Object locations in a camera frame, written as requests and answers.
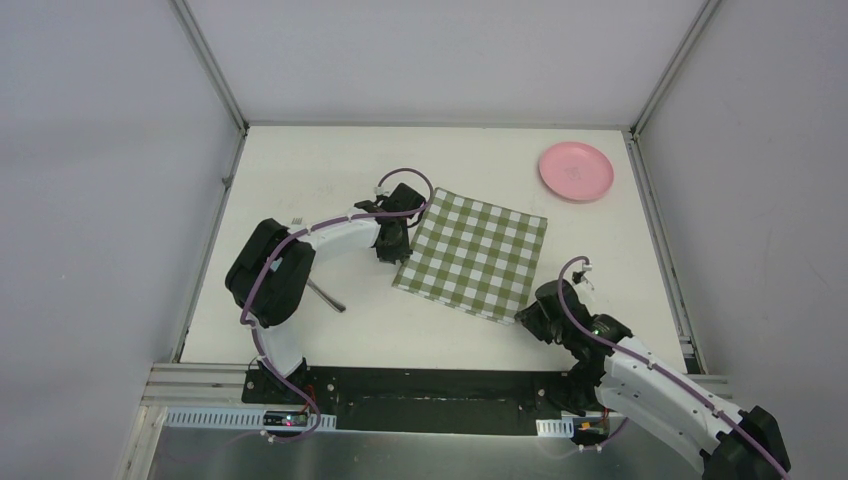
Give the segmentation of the silver knife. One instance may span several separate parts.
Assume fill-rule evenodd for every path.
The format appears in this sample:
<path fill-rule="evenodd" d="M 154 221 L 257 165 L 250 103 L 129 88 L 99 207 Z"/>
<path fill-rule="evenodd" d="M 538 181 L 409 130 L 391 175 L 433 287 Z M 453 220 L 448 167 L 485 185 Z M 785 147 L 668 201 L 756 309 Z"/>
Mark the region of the silver knife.
<path fill-rule="evenodd" d="M 347 307 L 342 302 L 329 295 L 324 289 L 320 288 L 311 279 L 308 279 L 306 284 L 322 301 L 324 301 L 337 313 L 344 313 L 347 310 Z"/>

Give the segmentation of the pink plate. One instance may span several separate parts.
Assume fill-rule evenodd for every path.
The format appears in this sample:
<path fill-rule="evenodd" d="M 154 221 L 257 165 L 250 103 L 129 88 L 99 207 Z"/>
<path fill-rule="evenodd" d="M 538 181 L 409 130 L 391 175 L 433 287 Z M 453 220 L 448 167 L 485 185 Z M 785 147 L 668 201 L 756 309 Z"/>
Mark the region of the pink plate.
<path fill-rule="evenodd" d="M 553 193 L 576 203 L 600 200 L 615 181 L 608 157 L 581 142 L 561 142 L 549 147 L 539 158 L 538 171 Z"/>

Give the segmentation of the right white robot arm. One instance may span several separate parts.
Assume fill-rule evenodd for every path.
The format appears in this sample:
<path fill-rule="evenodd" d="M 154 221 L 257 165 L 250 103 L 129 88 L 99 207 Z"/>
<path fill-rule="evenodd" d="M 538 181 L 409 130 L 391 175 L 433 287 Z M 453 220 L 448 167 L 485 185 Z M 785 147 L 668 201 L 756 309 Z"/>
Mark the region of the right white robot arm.
<path fill-rule="evenodd" d="M 564 347 L 576 364 L 547 390 L 556 408 L 623 415 L 677 452 L 704 479 L 785 479 L 791 470 L 777 420 L 707 391 L 660 361 L 623 323 L 593 314 L 567 281 L 551 281 L 515 320 Z"/>

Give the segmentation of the green checkered cloth napkin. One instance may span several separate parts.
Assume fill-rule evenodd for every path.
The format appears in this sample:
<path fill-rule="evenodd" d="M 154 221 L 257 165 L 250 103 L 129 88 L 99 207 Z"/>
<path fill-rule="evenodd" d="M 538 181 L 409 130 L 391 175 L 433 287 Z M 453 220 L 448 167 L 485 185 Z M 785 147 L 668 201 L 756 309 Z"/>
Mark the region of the green checkered cloth napkin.
<path fill-rule="evenodd" d="M 548 219 L 438 188 L 392 286 L 511 325 L 527 305 Z"/>

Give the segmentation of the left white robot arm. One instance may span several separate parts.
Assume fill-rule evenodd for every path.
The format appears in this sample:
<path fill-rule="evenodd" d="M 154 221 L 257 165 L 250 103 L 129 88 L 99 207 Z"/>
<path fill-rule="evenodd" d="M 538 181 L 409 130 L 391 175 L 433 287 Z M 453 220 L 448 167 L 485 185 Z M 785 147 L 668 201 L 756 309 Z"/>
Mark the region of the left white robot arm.
<path fill-rule="evenodd" d="M 243 317 L 259 341 L 259 364 L 266 389 L 281 404 L 297 402 L 305 390 L 306 366 L 294 325 L 313 268 L 346 253 L 372 249 L 383 263 L 396 264 L 412 253 L 410 220 L 428 200 L 405 183 L 388 195 L 355 203 L 347 212 L 304 227 L 261 221 L 225 276 Z"/>

